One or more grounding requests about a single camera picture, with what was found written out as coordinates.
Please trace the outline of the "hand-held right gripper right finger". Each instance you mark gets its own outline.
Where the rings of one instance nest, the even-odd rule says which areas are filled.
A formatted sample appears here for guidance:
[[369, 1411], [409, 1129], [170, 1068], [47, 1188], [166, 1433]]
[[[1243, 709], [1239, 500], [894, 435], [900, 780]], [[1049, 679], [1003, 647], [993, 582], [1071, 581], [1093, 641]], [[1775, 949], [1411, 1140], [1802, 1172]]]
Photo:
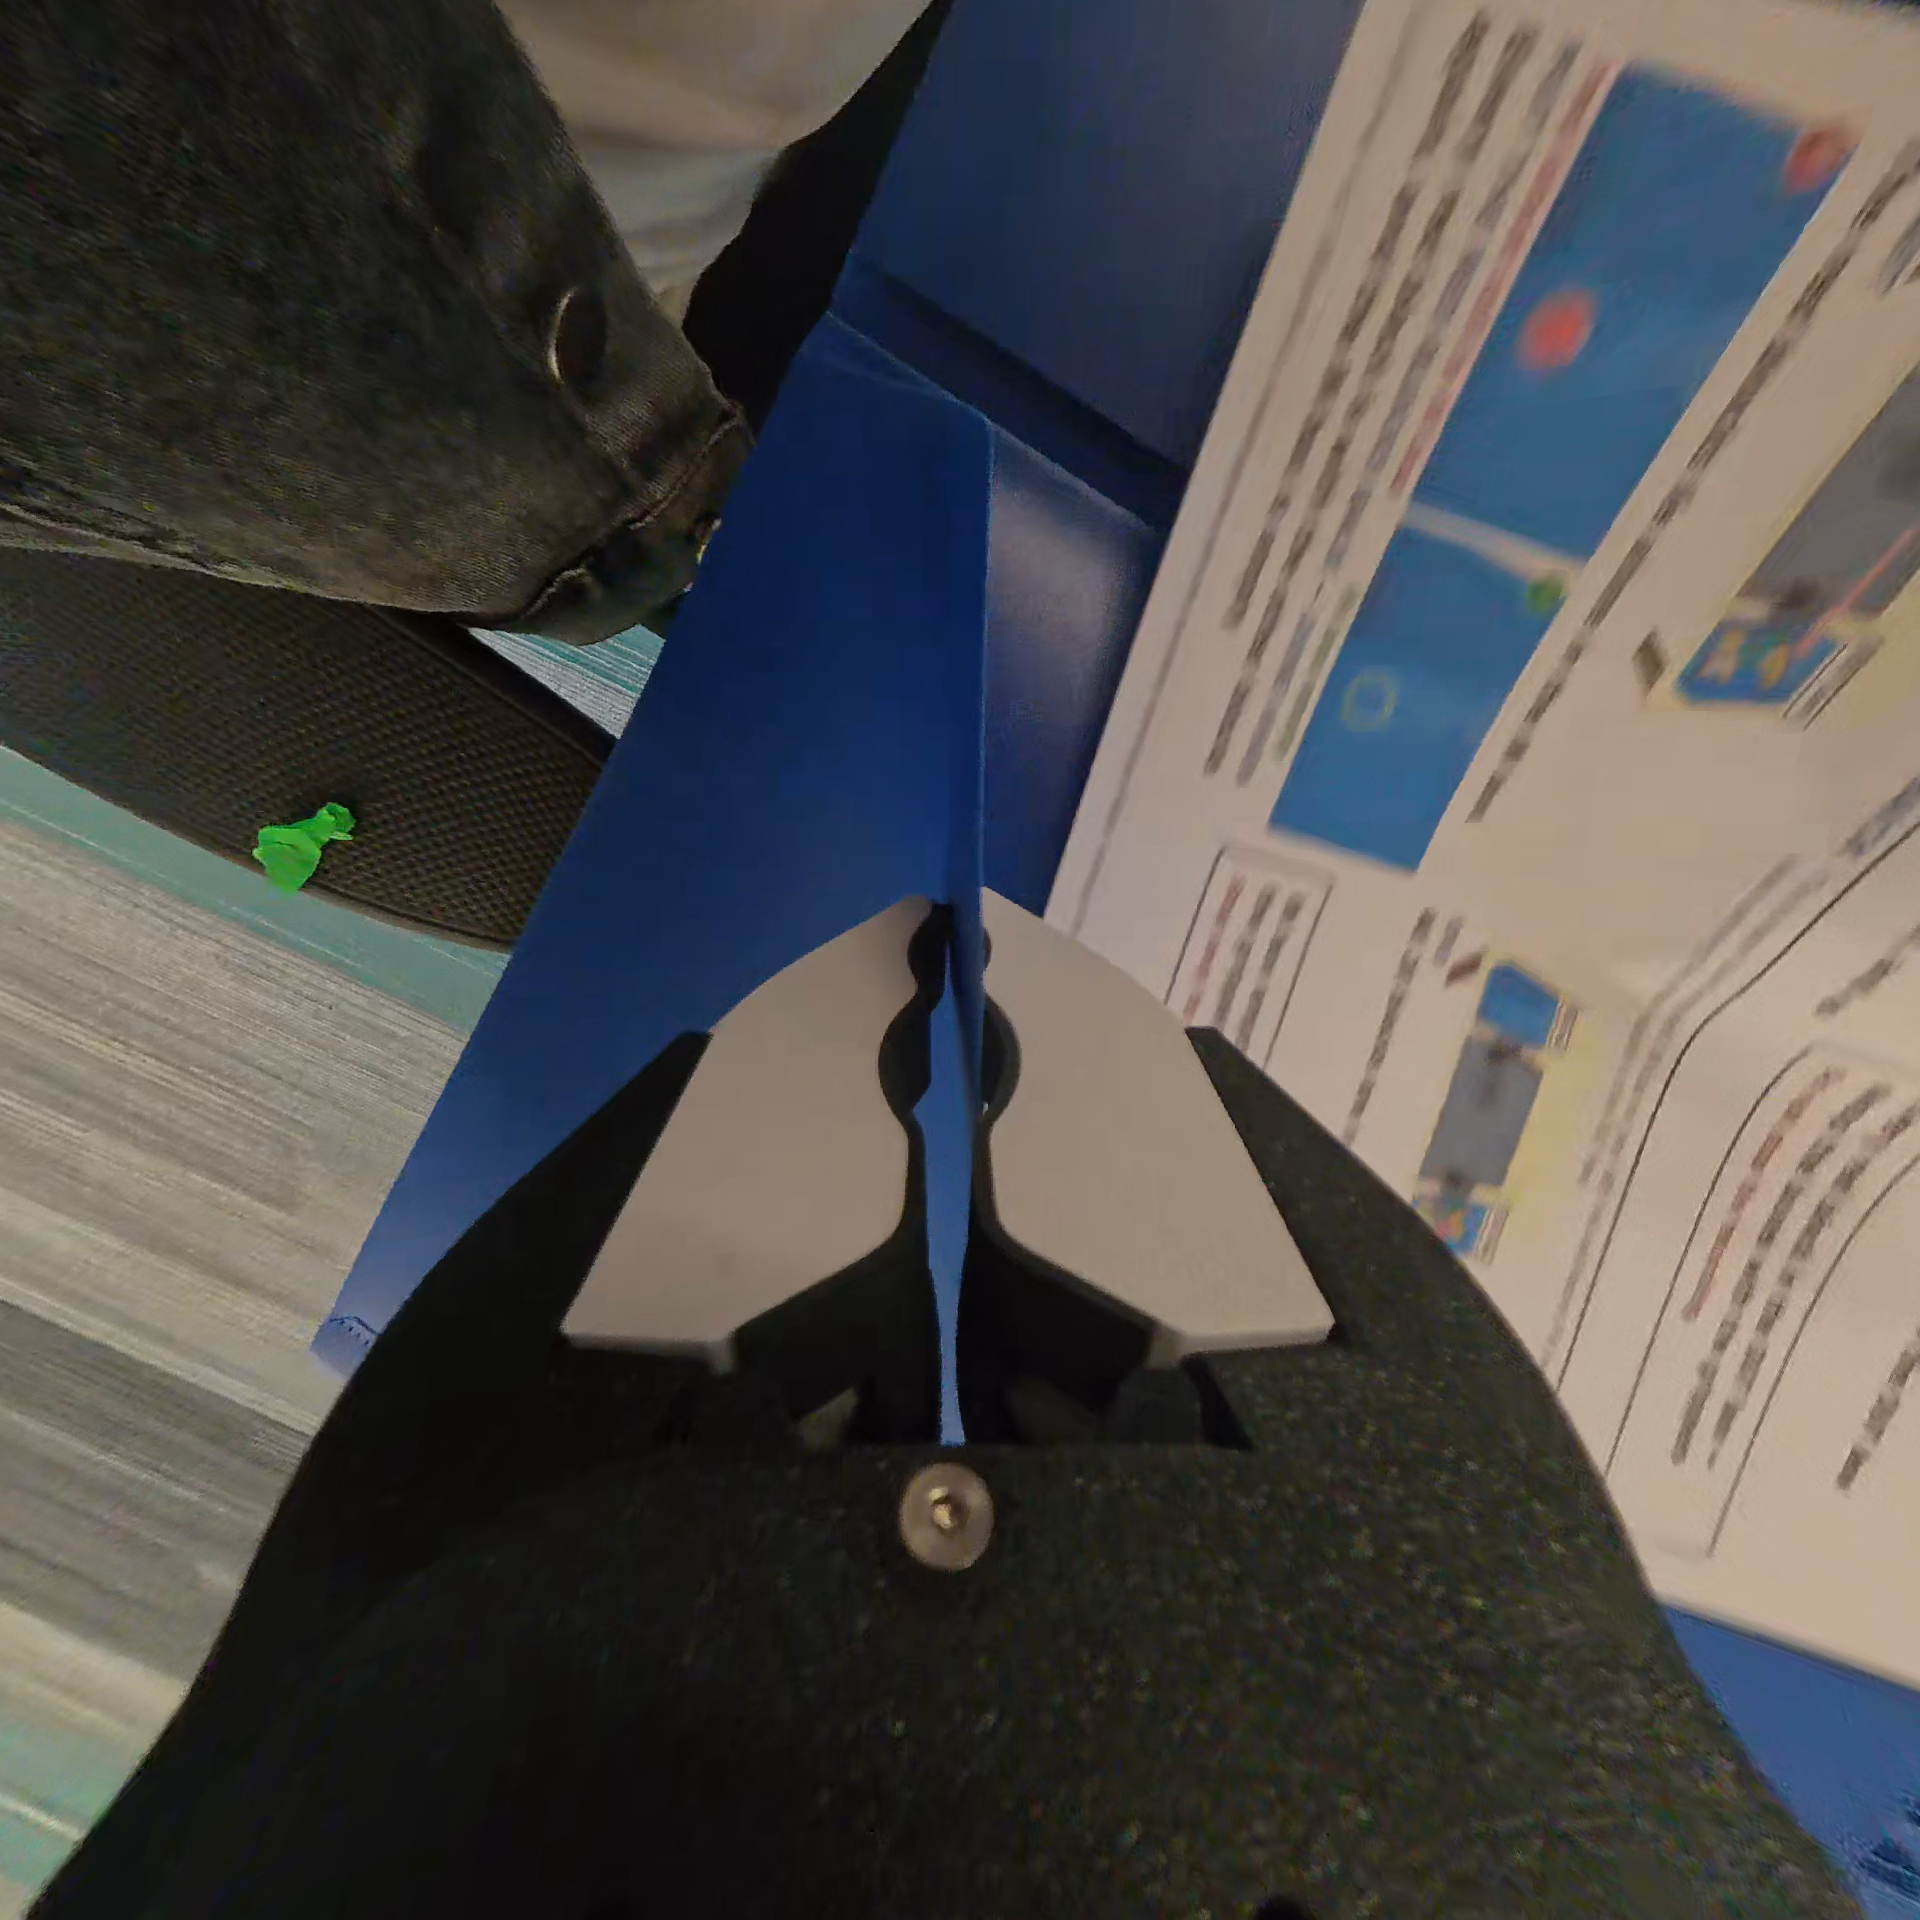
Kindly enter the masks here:
[[1333, 1310], [1177, 1015], [1019, 902], [980, 917], [963, 1426], [1239, 1433], [1214, 1359], [1322, 1346]]

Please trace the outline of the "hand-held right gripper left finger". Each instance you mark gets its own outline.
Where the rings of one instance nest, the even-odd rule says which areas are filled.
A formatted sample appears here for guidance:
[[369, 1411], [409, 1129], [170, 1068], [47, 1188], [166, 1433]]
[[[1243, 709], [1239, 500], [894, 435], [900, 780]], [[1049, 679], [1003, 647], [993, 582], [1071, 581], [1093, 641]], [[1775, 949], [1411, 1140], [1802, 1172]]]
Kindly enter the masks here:
[[703, 1049], [562, 1322], [585, 1351], [765, 1381], [795, 1425], [941, 1433], [930, 1020], [949, 911], [907, 895], [762, 982]]

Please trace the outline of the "blue folding cardboard box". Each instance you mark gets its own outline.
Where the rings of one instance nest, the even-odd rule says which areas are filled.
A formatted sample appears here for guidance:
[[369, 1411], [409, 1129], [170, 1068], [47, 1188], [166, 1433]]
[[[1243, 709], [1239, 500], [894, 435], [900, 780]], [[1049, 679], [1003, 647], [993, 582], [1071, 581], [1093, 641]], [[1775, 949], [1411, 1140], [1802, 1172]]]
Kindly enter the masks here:
[[[965, 1430], [980, 898], [1070, 935], [1148, 602], [1066, 610], [1139, 590], [1117, 535], [1019, 574], [1005, 450], [842, 319], [803, 349], [318, 1338], [300, 1492], [347, 1469], [398, 1571], [220, 1790], [265, 1807], [113, 1914], [1858, 1916], [1502, 1307], [1212, 1027], [1331, 1338], [1214, 1359], [1242, 1430]], [[907, 895], [939, 1437], [571, 1346], [703, 1037]]]

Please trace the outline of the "colour printed instruction sheet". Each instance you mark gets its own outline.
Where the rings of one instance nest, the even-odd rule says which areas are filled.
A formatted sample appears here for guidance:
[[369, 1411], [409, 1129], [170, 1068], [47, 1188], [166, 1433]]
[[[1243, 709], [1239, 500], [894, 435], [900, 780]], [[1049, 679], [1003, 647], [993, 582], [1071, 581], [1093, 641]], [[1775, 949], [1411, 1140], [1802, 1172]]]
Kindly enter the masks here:
[[1916, 4], [1366, 4], [1046, 917], [1916, 1687]]

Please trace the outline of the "small green tag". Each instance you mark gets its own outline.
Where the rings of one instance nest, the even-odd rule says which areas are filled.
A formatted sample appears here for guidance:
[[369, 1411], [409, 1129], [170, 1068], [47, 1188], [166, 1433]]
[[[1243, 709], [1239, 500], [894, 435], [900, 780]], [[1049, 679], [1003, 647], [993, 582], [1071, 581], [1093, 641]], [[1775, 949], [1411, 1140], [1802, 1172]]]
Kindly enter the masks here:
[[302, 820], [261, 826], [251, 859], [274, 892], [293, 895], [318, 876], [325, 853], [347, 846], [351, 835], [351, 809], [342, 803], [325, 803]]

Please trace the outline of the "person's leg in dark jeans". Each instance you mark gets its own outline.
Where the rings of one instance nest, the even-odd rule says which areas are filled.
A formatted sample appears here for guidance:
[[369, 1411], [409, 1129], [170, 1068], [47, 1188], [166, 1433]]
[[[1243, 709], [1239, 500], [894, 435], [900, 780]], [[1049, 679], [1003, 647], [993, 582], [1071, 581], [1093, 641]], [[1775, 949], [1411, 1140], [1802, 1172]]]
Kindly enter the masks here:
[[5, 546], [599, 643], [751, 437], [497, 4], [2, 6]]

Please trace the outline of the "person's pale shirt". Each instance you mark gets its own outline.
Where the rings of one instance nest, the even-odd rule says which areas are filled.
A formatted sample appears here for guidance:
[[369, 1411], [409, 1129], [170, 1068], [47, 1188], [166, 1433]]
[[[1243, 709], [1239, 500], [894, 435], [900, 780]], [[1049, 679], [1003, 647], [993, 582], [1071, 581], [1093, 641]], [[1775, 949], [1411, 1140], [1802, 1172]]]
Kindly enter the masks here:
[[612, 229], [668, 318], [777, 161], [827, 126], [927, 4], [503, 3]]

